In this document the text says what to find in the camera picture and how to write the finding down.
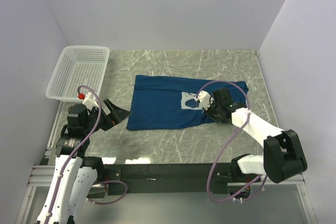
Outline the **blue printed t-shirt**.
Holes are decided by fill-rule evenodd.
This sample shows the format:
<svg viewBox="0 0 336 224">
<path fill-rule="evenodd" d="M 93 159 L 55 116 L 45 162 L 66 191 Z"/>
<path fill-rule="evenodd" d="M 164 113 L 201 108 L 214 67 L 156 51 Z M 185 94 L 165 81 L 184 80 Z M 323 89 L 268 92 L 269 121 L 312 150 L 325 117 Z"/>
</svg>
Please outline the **blue printed t-shirt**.
<svg viewBox="0 0 336 224">
<path fill-rule="evenodd" d="M 194 100 L 210 80 L 137 75 L 127 130 L 178 130 L 214 120 Z"/>
</svg>

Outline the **white plastic basket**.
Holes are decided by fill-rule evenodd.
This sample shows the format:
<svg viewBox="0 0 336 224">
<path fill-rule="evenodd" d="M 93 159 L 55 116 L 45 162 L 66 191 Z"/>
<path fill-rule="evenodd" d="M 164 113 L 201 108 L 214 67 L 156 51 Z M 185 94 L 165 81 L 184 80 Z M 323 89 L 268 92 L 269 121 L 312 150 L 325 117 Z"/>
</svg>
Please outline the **white plastic basket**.
<svg viewBox="0 0 336 224">
<path fill-rule="evenodd" d="M 49 80 L 46 97 L 78 103 L 80 85 L 90 87 L 99 95 L 109 56 L 110 49 L 103 46 L 65 47 Z"/>
</svg>

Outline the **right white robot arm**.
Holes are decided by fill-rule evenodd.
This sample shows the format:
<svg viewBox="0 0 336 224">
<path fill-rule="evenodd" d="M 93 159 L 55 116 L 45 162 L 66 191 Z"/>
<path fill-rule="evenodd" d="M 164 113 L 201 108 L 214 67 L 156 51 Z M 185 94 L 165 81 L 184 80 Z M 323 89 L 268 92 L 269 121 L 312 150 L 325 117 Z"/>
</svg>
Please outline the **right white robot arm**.
<svg viewBox="0 0 336 224">
<path fill-rule="evenodd" d="M 212 94 L 201 91 L 195 100 L 216 123 L 230 122 L 263 148 L 261 155 L 244 154 L 232 159 L 231 176 L 266 175 L 277 184 L 307 170 L 306 157 L 294 130 L 285 131 L 263 120 L 245 104 L 234 102 L 225 88 Z"/>
</svg>

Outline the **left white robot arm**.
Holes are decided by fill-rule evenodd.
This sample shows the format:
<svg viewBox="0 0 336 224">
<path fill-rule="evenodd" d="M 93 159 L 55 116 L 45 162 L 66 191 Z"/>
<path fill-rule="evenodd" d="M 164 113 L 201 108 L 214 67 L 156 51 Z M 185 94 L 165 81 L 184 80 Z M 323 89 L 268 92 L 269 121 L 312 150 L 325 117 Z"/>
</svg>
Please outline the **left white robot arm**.
<svg viewBox="0 0 336 224">
<path fill-rule="evenodd" d="M 53 178 L 37 223 L 76 223 L 92 185 L 109 182 L 102 159 L 85 155 L 89 137 L 98 130 L 111 129 L 131 113 L 108 99 L 104 104 L 108 114 L 94 100 L 68 109 L 67 124 L 56 143 Z"/>
</svg>

